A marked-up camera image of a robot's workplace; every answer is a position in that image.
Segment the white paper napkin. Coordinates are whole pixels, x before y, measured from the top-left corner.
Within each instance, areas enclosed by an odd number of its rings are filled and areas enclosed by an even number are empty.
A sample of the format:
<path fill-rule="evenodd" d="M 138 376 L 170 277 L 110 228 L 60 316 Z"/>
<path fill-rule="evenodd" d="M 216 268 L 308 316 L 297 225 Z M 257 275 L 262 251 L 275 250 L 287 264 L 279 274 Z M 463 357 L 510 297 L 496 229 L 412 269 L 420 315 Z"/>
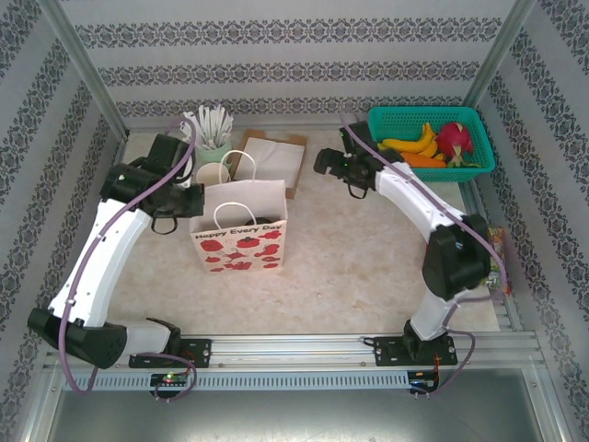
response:
<path fill-rule="evenodd" d="M 285 142 L 250 137 L 239 163 L 234 180 L 249 180 L 256 171 L 257 180 L 283 180 L 293 189 L 303 162 L 305 147 Z"/>

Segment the white red printed paper bag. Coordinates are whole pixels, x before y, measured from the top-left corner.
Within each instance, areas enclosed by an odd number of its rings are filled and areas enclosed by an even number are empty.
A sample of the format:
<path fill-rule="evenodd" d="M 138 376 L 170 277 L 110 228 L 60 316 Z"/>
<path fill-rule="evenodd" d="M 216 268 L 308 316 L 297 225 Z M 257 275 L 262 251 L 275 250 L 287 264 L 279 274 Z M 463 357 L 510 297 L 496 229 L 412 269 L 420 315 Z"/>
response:
<path fill-rule="evenodd" d="M 287 201 L 283 180 L 230 180 L 204 188 L 202 216 L 190 219 L 190 237 L 207 273 L 253 272 L 283 266 Z M 275 220 L 248 226 L 255 217 Z"/>

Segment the brown cardboard napkin tray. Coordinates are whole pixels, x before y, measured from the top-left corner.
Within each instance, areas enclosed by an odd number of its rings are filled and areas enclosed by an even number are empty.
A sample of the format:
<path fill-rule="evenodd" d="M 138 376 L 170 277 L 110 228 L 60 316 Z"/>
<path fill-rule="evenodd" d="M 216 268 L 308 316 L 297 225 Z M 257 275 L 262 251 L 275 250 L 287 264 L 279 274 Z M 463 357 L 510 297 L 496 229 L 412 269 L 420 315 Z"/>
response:
<path fill-rule="evenodd" d="M 242 142 L 239 146 L 239 148 L 237 149 L 237 152 L 232 153 L 229 157 L 230 157 L 230 163 L 231 163 L 231 167 L 229 169 L 229 173 L 230 173 L 230 179 L 234 180 L 234 173 L 237 169 L 238 163 L 239 163 L 239 157 L 238 155 L 243 155 L 244 154 L 244 147 L 246 142 L 248 141 L 248 139 L 252 137 L 252 138 L 261 138 L 261 139 L 267 139 L 267 140 L 271 140 L 271 141 L 275 141 L 275 142 L 285 142 L 285 143 L 290 143 L 290 144 L 295 144 L 295 145 L 303 145 L 305 147 L 305 153 L 303 156 L 303 162 L 301 165 L 301 168 L 303 166 L 303 163 L 305 161 L 305 157 L 306 157 L 306 145 L 307 145 L 307 138 L 305 136 L 302 135 L 297 135 L 297 134 L 289 134 L 283 138 L 276 138 L 273 136 L 268 136 L 264 131 L 262 130 L 255 130 L 255 129 L 247 129 L 245 131 L 245 134 L 243 136 Z M 285 196 L 287 199 L 294 199 L 295 194 L 296 194 L 296 189 L 297 189 L 297 185 L 301 176 L 301 168 L 299 171 L 299 175 L 296 181 L 296 185 L 293 189 L 285 189 Z"/>

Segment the stack of paper cups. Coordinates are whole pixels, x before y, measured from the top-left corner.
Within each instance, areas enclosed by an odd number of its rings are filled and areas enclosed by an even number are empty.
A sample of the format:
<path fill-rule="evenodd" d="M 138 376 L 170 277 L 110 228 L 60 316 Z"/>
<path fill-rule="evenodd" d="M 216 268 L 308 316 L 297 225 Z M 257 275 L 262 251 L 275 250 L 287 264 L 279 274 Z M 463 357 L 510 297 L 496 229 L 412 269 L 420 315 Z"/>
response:
<path fill-rule="evenodd" d="M 213 162 L 201 166 L 196 172 L 195 180 L 204 186 L 223 184 L 230 181 L 230 174 L 223 163 Z"/>

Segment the mint green straw holder mug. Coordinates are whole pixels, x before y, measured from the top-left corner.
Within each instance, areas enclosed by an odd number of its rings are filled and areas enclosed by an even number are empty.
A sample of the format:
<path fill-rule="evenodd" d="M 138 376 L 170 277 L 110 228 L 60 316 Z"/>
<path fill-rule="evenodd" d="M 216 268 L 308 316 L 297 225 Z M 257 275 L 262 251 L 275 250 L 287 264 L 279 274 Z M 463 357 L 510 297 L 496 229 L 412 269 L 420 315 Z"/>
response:
<path fill-rule="evenodd" d="M 215 149 L 208 148 L 206 145 L 198 146 L 197 158 L 199 164 L 204 166 L 210 163 L 219 163 L 227 152 L 232 149 L 232 140 L 228 139 L 222 146 Z"/>

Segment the yellow banana bunch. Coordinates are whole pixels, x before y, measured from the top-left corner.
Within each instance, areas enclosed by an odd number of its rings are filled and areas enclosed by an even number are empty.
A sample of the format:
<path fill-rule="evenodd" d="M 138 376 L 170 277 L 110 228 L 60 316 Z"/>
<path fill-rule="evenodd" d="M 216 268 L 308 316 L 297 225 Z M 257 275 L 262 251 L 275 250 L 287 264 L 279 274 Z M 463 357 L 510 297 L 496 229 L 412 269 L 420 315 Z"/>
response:
<path fill-rule="evenodd" d="M 377 144 L 379 150 L 392 149 L 399 153 L 412 153 L 425 157 L 434 157 L 438 152 L 435 141 L 436 133 L 427 122 L 422 126 L 421 138 L 417 141 L 406 141 L 388 138 Z"/>

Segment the orange toy carrot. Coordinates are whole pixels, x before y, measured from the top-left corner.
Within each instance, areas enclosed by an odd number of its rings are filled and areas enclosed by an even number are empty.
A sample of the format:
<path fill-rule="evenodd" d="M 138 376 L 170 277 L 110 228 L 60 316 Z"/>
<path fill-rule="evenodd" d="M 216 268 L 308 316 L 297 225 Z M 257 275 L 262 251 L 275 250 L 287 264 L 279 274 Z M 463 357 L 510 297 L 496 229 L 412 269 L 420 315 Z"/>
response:
<path fill-rule="evenodd" d="M 411 152 L 402 152 L 401 157 L 413 169 L 445 169 L 446 163 L 441 159 L 426 157 Z"/>

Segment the pink dragon fruit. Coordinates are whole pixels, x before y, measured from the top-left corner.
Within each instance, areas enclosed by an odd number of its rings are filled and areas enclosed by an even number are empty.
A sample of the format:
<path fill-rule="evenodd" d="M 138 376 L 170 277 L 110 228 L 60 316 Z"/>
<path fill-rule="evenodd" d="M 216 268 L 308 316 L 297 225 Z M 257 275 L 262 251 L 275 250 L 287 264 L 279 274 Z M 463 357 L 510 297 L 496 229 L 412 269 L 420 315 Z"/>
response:
<path fill-rule="evenodd" d="M 445 155 L 448 168 L 475 168 L 481 164 L 467 161 L 464 155 L 474 154 L 474 145 L 468 128 L 459 122 L 445 124 L 434 138 L 438 151 Z"/>

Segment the teal plastic basket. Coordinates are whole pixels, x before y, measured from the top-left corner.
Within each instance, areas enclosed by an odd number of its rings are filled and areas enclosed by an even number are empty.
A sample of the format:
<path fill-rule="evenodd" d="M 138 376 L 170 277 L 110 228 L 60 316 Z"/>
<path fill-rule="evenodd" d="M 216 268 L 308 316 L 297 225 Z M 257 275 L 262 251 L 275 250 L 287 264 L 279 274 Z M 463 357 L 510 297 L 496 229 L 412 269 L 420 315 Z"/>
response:
<path fill-rule="evenodd" d="M 450 122 L 464 124 L 470 133 L 474 154 L 464 155 L 467 161 L 481 164 L 475 168 L 412 169 L 424 181 L 465 182 L 481 173 L 493 171 L 495 161 L 491 145 L 479 115 L 471 108 L 457 106 L 395 106 L 375 107 L 368 113 L 371 135 L 378 143 L 388 138 L 417 141 L 422 135 L 422 126 L 429 123 L 436 135 Z M 433 157 L 446 163 L 446 157 L 439 151 Z"/>

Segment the colourful fruit candy bag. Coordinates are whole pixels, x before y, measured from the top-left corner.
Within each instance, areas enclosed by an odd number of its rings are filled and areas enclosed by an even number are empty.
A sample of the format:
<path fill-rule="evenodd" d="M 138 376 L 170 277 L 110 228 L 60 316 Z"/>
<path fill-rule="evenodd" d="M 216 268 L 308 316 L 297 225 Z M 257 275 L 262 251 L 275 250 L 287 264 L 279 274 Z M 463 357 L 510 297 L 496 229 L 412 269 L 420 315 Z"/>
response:
<path fill-rule="evenodd" d="M 504 229 L 501 227 L 488 227 L 489 243 L 492 245 L 496 254 L 499 256 L 501 263 L 505 264 L 504 251 Z M 502 288 L 502 278 L 500 265 L 494 258 L 490 258 L 490 272 L 483 284 L 491 291 L 497 291 Z"/>

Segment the grey sheet metal shelf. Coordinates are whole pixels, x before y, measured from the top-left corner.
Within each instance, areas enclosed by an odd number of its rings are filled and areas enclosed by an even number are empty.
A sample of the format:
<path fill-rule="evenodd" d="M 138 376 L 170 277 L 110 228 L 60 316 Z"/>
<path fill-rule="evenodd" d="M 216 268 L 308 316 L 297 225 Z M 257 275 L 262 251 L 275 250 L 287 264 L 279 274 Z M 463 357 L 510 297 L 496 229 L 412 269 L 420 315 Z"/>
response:
<path fill-rule="evenodd" d="M 79 397 L 44 373 L 17 442 L 579 442 L 547 372 L 475 369 L 432 397 L 352 390 L 222 390 L 170 404 L 116 385 Z"/>

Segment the aluminium frame post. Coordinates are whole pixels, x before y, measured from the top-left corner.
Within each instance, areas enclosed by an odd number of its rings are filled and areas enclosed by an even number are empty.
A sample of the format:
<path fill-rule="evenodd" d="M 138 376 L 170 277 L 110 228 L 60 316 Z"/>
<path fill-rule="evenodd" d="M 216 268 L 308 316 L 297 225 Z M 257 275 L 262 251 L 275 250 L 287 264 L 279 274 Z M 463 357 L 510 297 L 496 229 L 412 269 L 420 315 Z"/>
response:
<path fill-rule="evenodd" d="M 70 60 L 75 65 L 78 74 L 86 83 L 92 97 L 109 123 L 110 128 L 123 140 L 127 140 L 130 130 L 105 86 L 98 69 L 94 66 L 74 25 L 66 15 L 60 0 L 36 1 L 68 53 Z"/>
<path fill-rule="evenodd" d="M 536 3 L 537 0 L 514 0 L 509 14 L 462 101 L 463 106 L 475 108 L 478 105 Z"/>

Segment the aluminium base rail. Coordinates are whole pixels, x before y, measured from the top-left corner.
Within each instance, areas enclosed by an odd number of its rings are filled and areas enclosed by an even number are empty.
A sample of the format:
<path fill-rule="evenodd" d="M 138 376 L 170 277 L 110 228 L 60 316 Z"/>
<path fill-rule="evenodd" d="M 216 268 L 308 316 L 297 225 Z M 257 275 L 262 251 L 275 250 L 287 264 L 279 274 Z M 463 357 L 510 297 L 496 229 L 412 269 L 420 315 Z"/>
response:
<path fill-rule="evenodd" d="M 453 334 L 450 353 L 470 369 L 544 367 L 546 357 L 537 335 L 532 331 L 476 332 L 472 345 L 467 336 Z M 374 368 L 387 348 L 401 345 L 401 338 L 390 333 L 379 336 L 362 334 L 303 335 L 211 335 L 211 343 L 190 356 L 202 357 L 215 370 L 344 370 Z"/>

